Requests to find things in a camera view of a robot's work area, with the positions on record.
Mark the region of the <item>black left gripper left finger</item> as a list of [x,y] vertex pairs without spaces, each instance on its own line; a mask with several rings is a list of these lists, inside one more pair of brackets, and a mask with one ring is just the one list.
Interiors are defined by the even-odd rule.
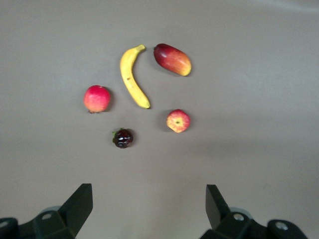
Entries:
[[37,239],[74,239],[93,209],[91,184],[82,184],[58,209],[33,220]]

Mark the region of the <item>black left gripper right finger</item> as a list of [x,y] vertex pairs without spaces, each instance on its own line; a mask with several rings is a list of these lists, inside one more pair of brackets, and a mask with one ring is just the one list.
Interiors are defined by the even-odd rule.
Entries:
[[267,239],[267,228],[245,213],[231,211],[216,185],[206,186],[205,209],[211,229],[203,239]]

